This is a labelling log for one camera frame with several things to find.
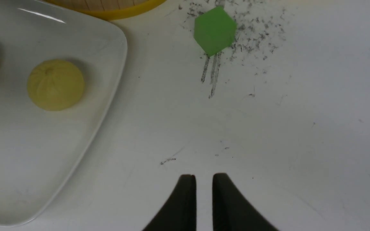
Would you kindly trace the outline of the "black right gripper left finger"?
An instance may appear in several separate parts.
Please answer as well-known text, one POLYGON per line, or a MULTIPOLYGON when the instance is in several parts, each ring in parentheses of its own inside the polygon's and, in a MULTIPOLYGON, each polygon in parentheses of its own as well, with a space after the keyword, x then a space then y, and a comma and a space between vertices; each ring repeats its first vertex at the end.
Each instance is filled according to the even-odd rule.
POLYGON ((194 175, 181 175, 171 195, 144 231, 195 231, 196 189, 194 175))

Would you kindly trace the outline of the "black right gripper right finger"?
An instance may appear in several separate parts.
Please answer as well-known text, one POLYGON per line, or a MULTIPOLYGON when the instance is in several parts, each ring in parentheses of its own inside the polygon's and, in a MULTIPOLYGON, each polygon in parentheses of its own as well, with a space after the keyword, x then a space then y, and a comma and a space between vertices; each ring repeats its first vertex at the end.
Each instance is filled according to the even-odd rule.
POLYGON ((214 231, 277 230, 245 199, 226 173, 213 176, 212 219, 214 231))

